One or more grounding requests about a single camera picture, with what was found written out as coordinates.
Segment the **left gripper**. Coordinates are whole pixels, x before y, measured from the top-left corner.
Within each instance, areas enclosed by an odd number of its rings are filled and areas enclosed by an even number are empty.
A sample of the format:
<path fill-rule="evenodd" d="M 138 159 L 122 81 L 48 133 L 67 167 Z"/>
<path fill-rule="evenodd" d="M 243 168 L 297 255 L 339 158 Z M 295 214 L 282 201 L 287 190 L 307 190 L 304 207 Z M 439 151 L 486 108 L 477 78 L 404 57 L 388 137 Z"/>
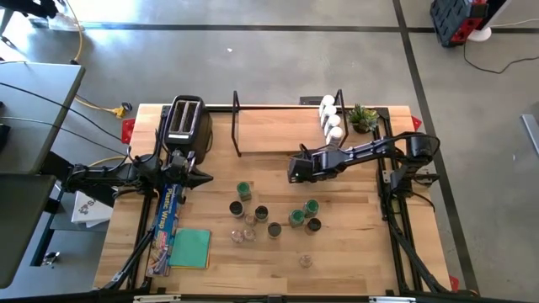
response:
<path fill-rule="evenodd" d="M 179 184 L 184 188 L 194 189 L 202 184 L 211 182 L 213 177 L 203 173 L 189 162 L 182 164 L 171 162 L 167 165 L 167 183 Z"/>

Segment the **black two-slot toaster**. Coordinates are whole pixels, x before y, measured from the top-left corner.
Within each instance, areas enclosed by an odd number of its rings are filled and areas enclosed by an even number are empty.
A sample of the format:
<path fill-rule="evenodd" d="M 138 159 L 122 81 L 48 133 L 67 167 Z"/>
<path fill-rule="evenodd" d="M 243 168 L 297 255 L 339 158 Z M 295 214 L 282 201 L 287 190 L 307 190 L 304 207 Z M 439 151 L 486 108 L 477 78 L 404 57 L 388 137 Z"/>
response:
<path fill-rule="evenodd" d="M 211 149 L 212 118 L 203 99 L 194 95 L 177 96 L 168 111 L 164 143 L 173 152 L 195 153 L 195 163 L 201 164 Z"/>

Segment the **blue plastic wrap box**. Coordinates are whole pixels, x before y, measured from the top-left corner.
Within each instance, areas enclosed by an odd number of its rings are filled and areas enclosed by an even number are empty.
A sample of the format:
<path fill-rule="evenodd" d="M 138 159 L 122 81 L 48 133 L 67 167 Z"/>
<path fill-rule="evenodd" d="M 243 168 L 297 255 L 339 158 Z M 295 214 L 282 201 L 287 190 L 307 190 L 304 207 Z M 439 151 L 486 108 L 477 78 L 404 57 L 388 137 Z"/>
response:
<path fill-rule="evenodd" d="M 168 276 L 182 193 L 183 187 L 180 184 L 166 184 L 163 188 L 154 219 L 154 236 L 147 263 L 148 276 Z"/>

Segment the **white printed box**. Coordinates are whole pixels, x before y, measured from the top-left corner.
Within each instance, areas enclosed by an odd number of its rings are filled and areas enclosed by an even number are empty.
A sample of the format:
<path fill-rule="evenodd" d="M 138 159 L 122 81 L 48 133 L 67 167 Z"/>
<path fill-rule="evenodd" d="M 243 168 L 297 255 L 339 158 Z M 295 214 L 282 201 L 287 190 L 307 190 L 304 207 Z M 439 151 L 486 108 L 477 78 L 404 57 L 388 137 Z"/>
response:
<path fill-rule="evenodd" d="M 84 224 L 87 228 L 91 228 L 109 221 L 112 213 L 112 207 L 82 192 L 76 192 L 71 223 Z"/>

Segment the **small potted succulent plant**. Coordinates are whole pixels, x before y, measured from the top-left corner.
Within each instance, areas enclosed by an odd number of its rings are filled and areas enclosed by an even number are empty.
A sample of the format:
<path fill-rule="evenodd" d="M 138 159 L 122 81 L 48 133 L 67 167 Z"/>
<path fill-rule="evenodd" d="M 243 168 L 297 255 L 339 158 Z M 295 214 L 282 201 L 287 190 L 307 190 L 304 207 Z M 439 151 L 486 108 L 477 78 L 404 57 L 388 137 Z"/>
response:
<path fill-rule="evenodd" d="M 357 133 L 365 134 L 377 127 L 378 113 L 375 109 L 356 104 L 349 112 L 348 119 Z"/>

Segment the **light grey side desk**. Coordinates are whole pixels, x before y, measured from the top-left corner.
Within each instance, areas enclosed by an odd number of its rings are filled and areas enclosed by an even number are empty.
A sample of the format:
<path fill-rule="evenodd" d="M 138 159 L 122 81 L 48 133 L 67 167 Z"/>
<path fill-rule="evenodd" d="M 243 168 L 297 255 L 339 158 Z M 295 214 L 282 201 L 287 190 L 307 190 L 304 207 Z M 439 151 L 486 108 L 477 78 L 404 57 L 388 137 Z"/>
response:
<path fill-rule="evenodd" d="M 0 124 L 10 127 L 0 151 L 0 173 L 40 170 L 83 79 L 82 66 L 0 64 Z"/>

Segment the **dark grey side desk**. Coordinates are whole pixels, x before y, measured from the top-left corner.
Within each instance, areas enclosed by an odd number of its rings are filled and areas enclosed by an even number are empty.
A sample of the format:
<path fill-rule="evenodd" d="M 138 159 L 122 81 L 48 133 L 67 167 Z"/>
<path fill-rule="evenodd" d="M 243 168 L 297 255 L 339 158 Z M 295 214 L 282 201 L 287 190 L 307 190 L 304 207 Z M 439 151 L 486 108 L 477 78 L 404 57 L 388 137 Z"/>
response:
<path fill-rule="evenodd" d="M 13 282 L 56 178 L 0 174 L 0 289 Z"/>

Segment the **black red tool crate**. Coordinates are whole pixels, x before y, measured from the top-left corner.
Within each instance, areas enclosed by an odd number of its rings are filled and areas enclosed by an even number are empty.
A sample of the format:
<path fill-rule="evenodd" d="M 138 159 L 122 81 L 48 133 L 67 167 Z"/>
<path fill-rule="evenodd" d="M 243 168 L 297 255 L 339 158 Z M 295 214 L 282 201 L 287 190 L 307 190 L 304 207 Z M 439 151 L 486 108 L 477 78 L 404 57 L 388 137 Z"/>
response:
<path fill-rule="evenodd" d="M 430 18 L 440 44 L 463 45 L 488 15 L 487 0 L 432 0 Z"/>

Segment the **white round-base stand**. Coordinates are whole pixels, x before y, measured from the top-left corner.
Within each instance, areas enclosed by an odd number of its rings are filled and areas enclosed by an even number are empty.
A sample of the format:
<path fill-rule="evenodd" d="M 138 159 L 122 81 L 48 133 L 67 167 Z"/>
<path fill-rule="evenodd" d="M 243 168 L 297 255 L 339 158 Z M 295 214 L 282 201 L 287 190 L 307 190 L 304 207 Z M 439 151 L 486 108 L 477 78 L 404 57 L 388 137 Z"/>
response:
<path fill-rule="evenodd" d="M 488 8 L 485 17 L 467 39 L 473 42 L 488 40 L 492 34 L 494 22 L 511 2 L 512 0 L 487 0 Z"/>

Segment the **silver aluminium bracket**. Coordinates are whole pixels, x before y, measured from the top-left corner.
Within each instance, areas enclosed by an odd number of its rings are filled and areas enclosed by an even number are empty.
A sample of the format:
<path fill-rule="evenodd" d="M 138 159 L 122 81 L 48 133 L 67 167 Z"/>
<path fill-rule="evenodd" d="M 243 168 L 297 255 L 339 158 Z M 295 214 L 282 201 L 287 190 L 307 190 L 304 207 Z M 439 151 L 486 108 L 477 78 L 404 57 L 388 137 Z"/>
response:
<path fill-rule="evenodd" d="M 176 303 L 181 300 L 180 295 L 137 295 L 132 303 Z"/>
<path fill-rule="evenodd" d="M 417 303 L 416 298 L 402 296 L 369 296 L 369 303 Z"/>

